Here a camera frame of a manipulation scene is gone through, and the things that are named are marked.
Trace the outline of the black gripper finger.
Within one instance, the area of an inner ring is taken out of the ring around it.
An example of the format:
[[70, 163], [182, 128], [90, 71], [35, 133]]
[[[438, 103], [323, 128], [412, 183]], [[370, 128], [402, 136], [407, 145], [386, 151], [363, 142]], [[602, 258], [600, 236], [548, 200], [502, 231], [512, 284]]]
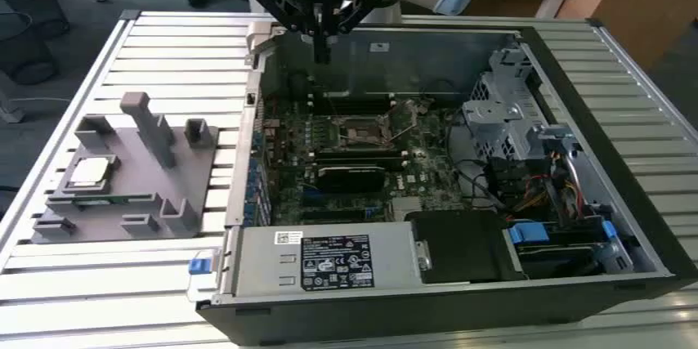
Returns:
[[255, 0], [291, 33], [303, 36], [313, 45], [314, 62], [322, 63], [322, 6], [299, 6], [293, 0]]
[[333, 0], [322, 6], [322, 63], [331, 61], [330, 37], [347, 34], [369, 14], [394, 5], [394, 0], [355, 0], [342, 6], [342, 0]]

